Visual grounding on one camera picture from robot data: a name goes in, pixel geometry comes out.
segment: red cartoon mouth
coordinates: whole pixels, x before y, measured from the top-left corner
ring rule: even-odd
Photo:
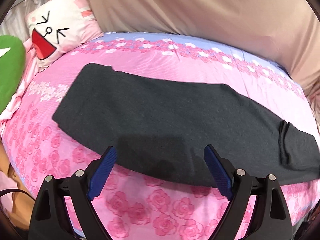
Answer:
[[[49,41],[47,41],[36,29],[32,31],[32,43],[36,49],[39,60],[44,60],[52,55],[57,49]]]

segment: pink bedsheet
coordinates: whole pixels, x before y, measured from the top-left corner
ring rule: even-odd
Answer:
[[[216,47],[202,49],[187,40],[178,44],[172,35],[157,41],[145,40],[145,33],[112,35],[116,37],[111,41],[97,40],[74,49],[37,74],[20,108],[7,122],[4,147],[34,196],[46,175],[70,176],[100,157],[63,133],[51,119],[74,78],[90,62],[149,78],[228,84],[314,135],[320,145],[316,122],[301,88],[273,68],[246,62]],[[282,186],[282,190],[295,224],[319,200],[320,181]],[[244,236],[254,201],[252,196],[237,239]],[[227,205],[215,188],[166,182],[117,165],[101,195],[93,200],[114,239],[208,239]],[[67,206],[73,226],[81,234],[70,198]]]
[[[18,86],[17,91],[12,96],[11,101],[4,109],[4,111],[0,114],[0,137],[3,134],[5,124],[7,120],[12,118],[14,112],[16,112],[21,104],[21,98],[26,91],[28,85],[39,72],[39,67],[36,63],[36,50],[32,48],[32,41],[28,39],[23,43],[26,49],[26,66]]]

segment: folded shirt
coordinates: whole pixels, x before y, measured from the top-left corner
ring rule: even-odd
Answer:
[[[319,148],[313,135],[282,121],[279,129],[281,164],[293,170],[319,170]]]
[[[157,80],[90,63],[52,119],[98,154],[112,145],[119,165],[172,182],[215,187],[203,158],[208,144],[252,176],[272,173],[282,185],[319,178],[318,169],[283,166],[283,120],[224,84]],[[304,133],[288,133],[286,147],[300,135]],[[302,143],[299,149],[305,154],[309,148]],[[319,155],[319,150],[309,153]]]

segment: beige fabric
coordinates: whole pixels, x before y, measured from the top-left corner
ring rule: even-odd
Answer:
[[[164,32],[226,43],[284,66],[320,124],[320,22],[306,0],[89,0],[104,32]]]

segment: pink and white pillow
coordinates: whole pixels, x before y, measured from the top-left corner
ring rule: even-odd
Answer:
[[[50,0],[27,16],[27,26],[40,71],[103,35],[86,0]]]

